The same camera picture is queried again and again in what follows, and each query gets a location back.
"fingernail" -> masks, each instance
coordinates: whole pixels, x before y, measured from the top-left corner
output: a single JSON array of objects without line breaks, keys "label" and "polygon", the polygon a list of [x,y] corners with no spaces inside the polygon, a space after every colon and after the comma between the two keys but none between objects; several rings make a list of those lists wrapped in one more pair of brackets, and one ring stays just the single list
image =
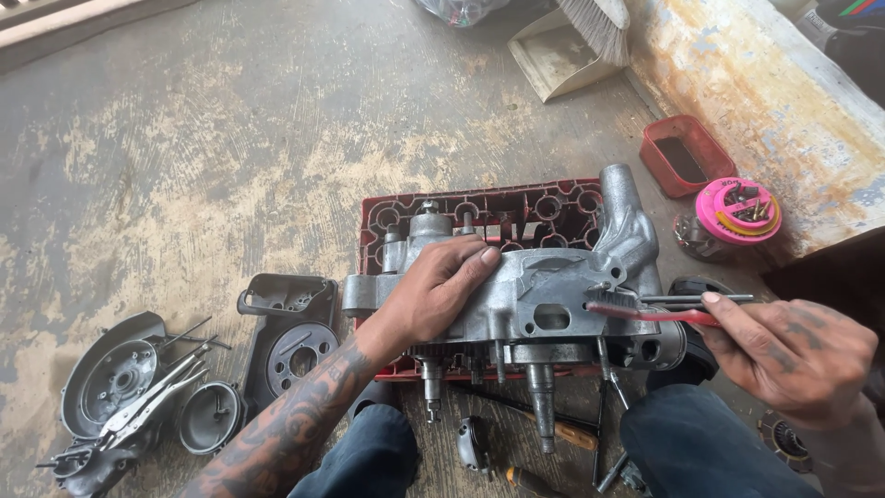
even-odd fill
[{"label": "fingernail", "polygon": [[482,250],[480,259],[488,266],[496,265],[501,259],[501,252],[497,250],[497,247],[486,247]]}]

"tattooed hand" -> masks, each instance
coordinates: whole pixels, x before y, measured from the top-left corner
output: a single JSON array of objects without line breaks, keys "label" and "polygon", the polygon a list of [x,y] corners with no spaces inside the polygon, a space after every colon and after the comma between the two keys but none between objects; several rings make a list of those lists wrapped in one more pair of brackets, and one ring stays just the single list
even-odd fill
[{"label": "tattooed hand", "polygon": [[703,327],[704,342],[735,384],[796,426],[845,426],[862,406],[876,334],[808,301],[737,306],[714,292],[704,306],[725,330]]},{"label": "tattooed hand", "polygon": [[428,244],[375,315],[404,347],[430,340],[458,316],[501,260],[479,235]]}]

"rusty surface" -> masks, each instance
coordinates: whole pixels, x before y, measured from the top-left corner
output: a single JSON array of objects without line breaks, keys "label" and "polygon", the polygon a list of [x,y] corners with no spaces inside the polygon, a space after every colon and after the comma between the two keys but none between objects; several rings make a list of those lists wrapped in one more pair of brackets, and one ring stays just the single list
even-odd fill
[{"label": "rusty surface", "polygon": [[885,224],[885,112],[766,0],[631,0],[632,68],[785,210],[783,263]]}]

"plastic bag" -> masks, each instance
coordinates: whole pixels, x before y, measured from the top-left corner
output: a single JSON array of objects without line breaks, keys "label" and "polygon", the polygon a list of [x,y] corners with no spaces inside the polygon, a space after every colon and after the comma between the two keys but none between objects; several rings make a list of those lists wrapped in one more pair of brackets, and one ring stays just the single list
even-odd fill
[{"label": "plastic bag", "polygon": [[449,26],[473,26],[489,12],[504,7],[510,0],[415,0],[425,9],[446,21]]}]

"red plastic container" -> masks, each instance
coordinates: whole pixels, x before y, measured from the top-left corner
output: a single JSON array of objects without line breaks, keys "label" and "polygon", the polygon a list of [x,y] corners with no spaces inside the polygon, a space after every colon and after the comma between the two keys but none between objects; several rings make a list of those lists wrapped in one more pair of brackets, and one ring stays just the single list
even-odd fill
[{"label": "red plastic container", "polygon": [[735,174],[728,154],[700,121],[686,114],[645,127],[639,157],[670,198],[695,193],[717,178]]}]

